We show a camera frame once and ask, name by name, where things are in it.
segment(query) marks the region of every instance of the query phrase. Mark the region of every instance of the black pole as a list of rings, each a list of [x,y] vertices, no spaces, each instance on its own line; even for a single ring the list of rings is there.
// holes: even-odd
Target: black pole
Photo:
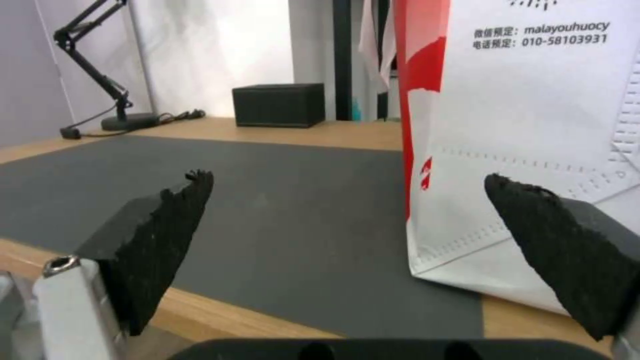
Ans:
[[[351,117],[351,0],[333,0],[335,118]]]
[[[378,0],[378,63],[382,64],[382,35],[389,14],[389,0]],[[378,94],[378,119],[388,116],[389,92]]]

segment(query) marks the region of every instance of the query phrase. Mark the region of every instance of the black cable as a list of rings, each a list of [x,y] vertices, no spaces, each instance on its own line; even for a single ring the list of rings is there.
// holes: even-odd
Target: black cable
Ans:
[[[92,117],[90,117],[88,119],[84,119],[84,120],[82,120],[82,121],[80,121],[80,122],[78,122],[76,124],[72,124],[72,125],[67,126],[67,129],[72,129],[74,127],[78,127],[80,125],[86,124],[87,122],[89,122],[91,120],[95,120],[95,119],[103,116],[104,114],[108,113],[109,111],[111,111],[111,110],[113,110],[115,108],[116,108],[116,104],[114,104],[112,107],[108,108],[107,110],[104,110],[103,112],[101,112],[99,114],[96,114],[96,115],[94,115],[94,116],[92,116]]]
[[[109,111],[113,110],[113,108],[115,108],[116,105],[110,107],[108,110],[105,110],[99,114],[96,114],[86,120],[82,120],[80,122],[78,122],[77,124],[72,124],[69,125],[67,127],[63,127],[60,129],[60,134],[62,135],[63,138],[65,139],[80,139],[82,138],[82,136],[86,136],[88,138],[109,138],[112,136],[120,136],[120,135],[124,135],[127,133],[131,133],[134,130],[125,130],[125,131],[119,131],[117,133],[105,133],[105,134],[84,134],[84,133],[80,133],[80,130],[76,129],[77,126],[80,126],[82,124],[85,124],[91,120],[95,120],[98,117],[108,113]],[[193,120],[193,119],[200,119],[202,117],[205,117],[206,113],[204,112],[204,110],[200,110],[200,109],[194,109],[191,112],[185,111],[184,113],[180,113],[177,116],[175,116],[172,113],[162,113],[160,115],[158,115],[158,123],[157,125],[166,125],[175,121],[180,121],[180,120]]]
[[[62,135],[62,138],[64,139],[72,139],[72,140],[78,140],[82,137],[82,134],[80,133],[80,130],[76,129],[78,126],[82,125],[82,124],[86,124],[87,122],[91,121],[91,120],[95,120],[101,116],[103,116],[104,114],[108,113],[109,111],[115,109],[117,106],[117,104],[114,104],[112,107],[108,108],[107,110],[104,110],[101,113],[95,114],[94,116],[84,119],[78,123],[75,124],[71,124],[69,126],[65,126],[65,127],[61,127],[60,128],[60,135]]]
[[[112,136],[124,135],[132,132],[133,130],[119,131],[117,133],[108,133],[108,134],[81,134],[82,136],[86,136],[88,138],[110,138]]]

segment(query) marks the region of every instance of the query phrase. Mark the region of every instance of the black foam pad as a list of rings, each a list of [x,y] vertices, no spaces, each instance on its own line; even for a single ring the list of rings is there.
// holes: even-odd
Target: black foam pad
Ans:
[[[620,330],[636,301],[640,263],[615,245],[637,235],[594,205],[497,174],[484,189],[525,259],[596,340]]]
[[[100,265],[109,299],[131,336],[154,315],[189,250],[213,188],[210,172],[191,172],[177,192],[129,201],[76,254]]]

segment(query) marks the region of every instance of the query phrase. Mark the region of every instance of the black device base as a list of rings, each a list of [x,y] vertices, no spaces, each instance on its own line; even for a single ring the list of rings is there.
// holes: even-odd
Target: black device base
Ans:
[[[123,121],[118,117],[108,117],[103,119],[102,130],[105,131],[135,131],[148,127],[158,126],[158,116],[153,113],[127,114],[127,120]]]
[[[210,340],[170,360],[603,360],[578,345],[550,340]]]

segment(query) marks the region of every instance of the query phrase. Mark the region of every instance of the black box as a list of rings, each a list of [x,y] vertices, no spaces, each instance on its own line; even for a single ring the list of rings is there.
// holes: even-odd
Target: black box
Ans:
[[[233,89],[237,126],[311,127],[324,120],[324,84]]]

